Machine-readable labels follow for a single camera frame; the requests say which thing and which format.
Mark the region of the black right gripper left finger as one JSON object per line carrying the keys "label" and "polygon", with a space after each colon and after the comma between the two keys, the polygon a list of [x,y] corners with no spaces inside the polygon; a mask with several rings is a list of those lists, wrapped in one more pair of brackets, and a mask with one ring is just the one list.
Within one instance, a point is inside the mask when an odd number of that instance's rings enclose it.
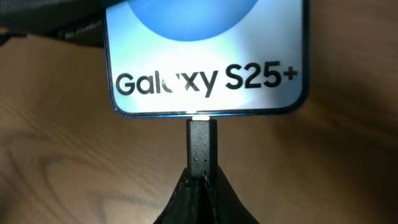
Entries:
{"label": "black right gripper left finger", "polygon": [[207,192],[204,181],[191,177],[185,168],[170,199],[154,224],[207,223]]}

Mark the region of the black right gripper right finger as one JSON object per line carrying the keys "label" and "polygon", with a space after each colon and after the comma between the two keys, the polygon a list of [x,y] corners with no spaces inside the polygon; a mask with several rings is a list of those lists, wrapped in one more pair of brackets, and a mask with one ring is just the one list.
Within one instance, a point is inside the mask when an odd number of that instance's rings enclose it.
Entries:
{"label": "black right gripper right finger", "polygon": [[240,201],[230,182],[218,166],[216,180],[206,186],[210,212],[217,224],[259,224]]}

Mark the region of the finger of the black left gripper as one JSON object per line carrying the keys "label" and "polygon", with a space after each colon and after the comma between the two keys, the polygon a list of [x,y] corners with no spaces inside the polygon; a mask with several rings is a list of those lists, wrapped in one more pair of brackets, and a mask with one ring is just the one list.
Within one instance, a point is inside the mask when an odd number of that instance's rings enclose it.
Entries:
{"label": "finger of the black left gripper", "polygon": [[104,47],[105,9],[122,0],[1,0],[1,45],[29,34]]}

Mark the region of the blue Galaxy smartphone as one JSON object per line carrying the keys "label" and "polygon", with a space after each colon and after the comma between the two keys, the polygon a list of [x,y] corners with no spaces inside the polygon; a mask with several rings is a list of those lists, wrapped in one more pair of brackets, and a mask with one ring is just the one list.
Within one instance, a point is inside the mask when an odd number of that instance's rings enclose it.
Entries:
{"label": "blue Galaxy smartphone", "polygon": [[308,0],[122,1],[104,13],[125,117],[285,114],[309,88]]}

